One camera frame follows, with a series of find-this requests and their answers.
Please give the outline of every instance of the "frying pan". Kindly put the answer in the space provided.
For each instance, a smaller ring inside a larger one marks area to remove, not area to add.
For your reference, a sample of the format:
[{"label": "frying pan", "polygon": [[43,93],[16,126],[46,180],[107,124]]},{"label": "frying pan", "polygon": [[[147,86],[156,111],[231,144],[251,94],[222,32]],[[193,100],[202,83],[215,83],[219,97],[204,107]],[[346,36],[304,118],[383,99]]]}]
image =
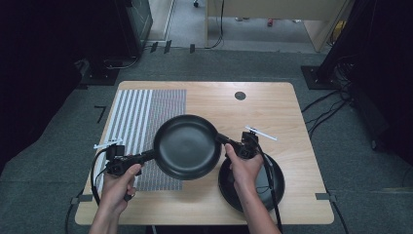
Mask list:
[{"label": "frying pan", "polygon": [[155,159],[165,174],[181,180],[205,176],[221,156],[221,144],[215,140],[217,133],[200,116],[173,117],[156,132],[153,149],[142,153],[144,161]]}]

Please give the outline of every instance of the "frying pan handle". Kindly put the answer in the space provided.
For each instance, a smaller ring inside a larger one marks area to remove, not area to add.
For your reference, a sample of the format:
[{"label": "frying pan handle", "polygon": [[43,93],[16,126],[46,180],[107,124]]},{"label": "frying pan handle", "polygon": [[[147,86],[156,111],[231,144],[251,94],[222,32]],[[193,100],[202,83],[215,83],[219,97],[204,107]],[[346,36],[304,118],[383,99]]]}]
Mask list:
[{"label": "frying pan handle", "polygon": [[216,135],[215,140],[222,143],[223,145],[225,145],[226,143],[231,144],[237,156],[242,159],[251,159],[256,155],[254,147],[248,147],[247,145],[244,145],[240,142],[236,142],[220,133]]},{"label": "frying pan handle", "polygon": [[128,168],[130,168],[134,164],[143,165],[145,162],[152,160],[154,158],[155,158],[154,150],[148,150],[148,151],[142,152],[140,154],[135,154],[132,156],[115,158],[106,164],[106,171],[111,175],[121,176],[128,170]]}]

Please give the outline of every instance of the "wire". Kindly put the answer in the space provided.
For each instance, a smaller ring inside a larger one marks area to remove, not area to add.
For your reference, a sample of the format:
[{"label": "wire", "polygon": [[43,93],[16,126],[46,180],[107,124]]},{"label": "wire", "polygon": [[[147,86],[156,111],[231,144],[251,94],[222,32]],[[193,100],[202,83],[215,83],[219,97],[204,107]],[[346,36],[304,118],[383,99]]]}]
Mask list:
[{"label": "wire", "polygon": [[[142,22],[142,24],[145,24],[145,19],[143,18],[142,14],[139,12],[139,10],[135,7],[133,0],[131,0],[131,5],[134,8],[134,10],[136,11],[136,14],[139,16],[140,22]],[[139,1],[139,8],[142,7],[142,1]]]},{"label": "wire", "polygon": [[250,138],[252,141],[254,141],[254,143],[257,145],[257,148],[259,150],[259,153],[261,154],[262,159],[264,160],[264,169],[265,169],[265,174],[267,175],[268,185],[271,190],[271,197],[273,199],[274,211],[276,213],[276,218],[277,218],[277,226],[279,227],[279,231],[282,233],[282,219],[280,216],[280,210],[279,210],[279,204],[277,202],[276,191],[274,189],[274,179],[273,179],[273,175],[275,174],[274,168],[271,167],[270,169],[270,163],[267,161],[268,155],[264,153],[258,141],[252,136],[249,136],[249,135],[246,135],[246,136]]},{"label": "wire", "polygon": [[325,117],[324,119],[322,119],[319,123],[314,124],[314,126],[313,126],[312,129],[311,129],[311,132],[309,133],[309,134],[310,134],[310,138],[313,137],[314,131],[316,130],[316,128],[317,128],[320,124],[322,124],[322,123],[323,123],[324,121],[326,121],[327,119],[331,118],[335,113],[337,113],[337,111],[339,111],[341,108],[343,108],[346,103],[347,103],[346,101],[343,101],[343,103],[342,103],[338,108],[336,108],[330,115],[328,115],[327,117]]},{"label": "wire", "polygon": [[334,103],[331,105],[331,107],[330,107],[330,109],[329,109],[328,111],[322,113],[322,114],[321,114],[319,117],[317,117],[316,119],[312,119],[312,120],[307,121],[306,124],[310,124],[311,122],[314,122],[314,121],[316,121],[316,123],[317,123],[322,116],[330,113],[331,111],[334,111],[334,110],[335,110],[335,109],[333,109],[334,105],[336,105],[336,104],[338,104],[338,103],[340,103],[340,102],[342,102],[342,100],[339,100],[339,101],[334,102]]},{"label": "wire", "polygon": [[112,66],[112,65],[109,65],[109,66],[106,66],[106,68],[109,69],[109,70],[111,70],[111,69],[126,69],[126,68],[130,68],[131,66],[133,66],[138,60],[139,60],[139,57],[135,57],[134,61],[129,65],[126,65],[126,66]]},{"label": "wire", "polygon": [[346,234],[349,234],[349,229],[347,229],[346,222],[344,221],[344,218],[343,218],[343,216],[341,215],[341,212],[340,212],[340,210],[338,209],[337,204],[336,204],[335,202],[330,202],[330,203],[333,205],[333,207],[334,207],[334,209],[336,210],[338,216],[340,217],[341,224],[343,225],[343,228],[344,228],[344,232],[345,232]]},{"label": "wire", "polygon": [[[265,190],[259,192],[258,189],[260,189],[260,188],[265,188]],[[270,186],[259,186],[259,187],[255,187],[255,190],[256,190],[256,192],[257,192],[258,194],[263,194],[263,193],[267,192],[268,189],[270,189]]]},{"label": "wire", "polygon": [[223,28],[222,28],[222,18],[223,18],[223,15],[224,15],[224,3],[225,3],[225,0],[222,0],[222,5],[221,5],[221,25],[220,25],[219,38],[218,38],[218,40],[215,42],[215,45],[213,45],[213,46],[211,46],[211,47],[205,47],[205,49],[213,49],[213,48],[217,47],[217,46],[223,41],[223,38],[224,38],[224,30],[223,30]]},{"label": "wire", "polygon": [[332,96],[332,95],[335,95],[335,94],[337,94],[337,93],[339,93],[340,92],[340,90],[336,90],[336,91],[333,91],[333,92],[331,92],[330,94],[328,94],[328,95],[326,95],[326,96],[323,96],[323,97],[319,97],[318,99],[316,99],[315,101],[313,101],[313,102],[311,102],[310,104],[308,104],[306,107],[304,107],[302,110],[301,110],[301,113],[304,113],[306,110],[308,110],[312,105],[314,105],[314,104],[316,104],[316,103],[318,103],[318,102],[320,102],[320,101],[322,101],[322,100],[324,100],[324,99],[326,99],[326,98],[328,98],[328,97],[330,97],[330,96]]},{"label": "wire", "polygon": [[97,174],[96,178],[94,179],[94,184],[97,184],[97,179],[99,178],[99,176],[102,175],[106,171],[107,171],[106,169],[103,169],[99,174]]},{"label": "wire", "polygon": [[341,59],[348,59],[348,58],[352,58],[352,57],[358,57],[359,55],[361,55],[365,50],[367,50],[367,45],[369,43],[369,41],[371,40],[371,34],[373,31],[373,23],[374,23],[374,18],[376,15],[376,6],[377,6],[377,0],[375,0],[374,2],[374,6],[373,6],[373,12],[372,12],[372,16],[371,16],[371,21],[370,21],[370,27],[368,28],[368,34],[367,34],[367,39],[364,42],[364,46],[362,47],[363,50],[361,52],[358,52],[354,55],[350,55],[350,56],[344,56],[344,57],[340,57],[337,59],[337,64],[340,62]]},{"label": "wire", "polygon": [[[82,193],[83,193],[83,189],[78,193],[76,198],[79,198],[79,196],[82,195]],[[69,234],[69,218],[70,218],[70,213],[72,209],[73,209],[73,204],[70,202],[70,207],[66,214],[66,221],[64,222],[64,233],[66,234]]]},{"label": "wire", "polygon": [[99,198],[99,194],[97,193],[97,188],[96,188],[96,186],[95,186],[95,184],[94,184],[94,166],[95,166],[96,160],[97,160],[97,158],[100,156],[100,154],[103,153],[103,152],[106,152],[107,149],[108,149],[108,148],[104,148],[104,149],[100,150],[100,151],[96,154],[96,156],[94,156],[94,161],[92,162],[92,168],[91,168],[91,178],[90,178],[90,181],[91,181],[91,189],[92,189],[92,193],[93,193],[93,195],[94,195],[94,200],[96,201],[96,203],[97,203],[98,206],[99,206],[99,203],[100,203],[100,198]]}]

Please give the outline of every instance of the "striped mat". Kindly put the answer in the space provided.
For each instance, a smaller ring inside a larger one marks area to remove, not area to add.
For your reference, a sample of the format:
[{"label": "striped mat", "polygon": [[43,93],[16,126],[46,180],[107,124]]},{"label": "striped mat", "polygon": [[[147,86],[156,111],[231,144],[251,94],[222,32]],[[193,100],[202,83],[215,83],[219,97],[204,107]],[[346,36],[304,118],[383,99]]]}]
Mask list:
[{"label": "striped mat", "polygon": [[[116,95],[104,142],[121,138],[126,154],[152,149],[158,129],[170,118],[185,114],[185,90],[120,90]],[[94,177],[104,170],[105,156],[96,162]],[[103,176],[97,179],[99,191]],[[155,160],[145,163],[135,180],[138,191],[181,190],[182,181],[164,174]]]}]

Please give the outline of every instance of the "black circular marker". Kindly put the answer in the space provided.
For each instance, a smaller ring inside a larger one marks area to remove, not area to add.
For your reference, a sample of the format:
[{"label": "black circular marker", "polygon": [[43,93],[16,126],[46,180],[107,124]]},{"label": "black circular marker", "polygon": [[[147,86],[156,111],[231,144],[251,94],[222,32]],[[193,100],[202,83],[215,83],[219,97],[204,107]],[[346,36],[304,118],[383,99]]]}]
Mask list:
[{"label": "black circular marker", "polygon": [[236,92],[235,93],[235,98],[238,100],[244,100],[246,98],[246,95],[244,92]]}]

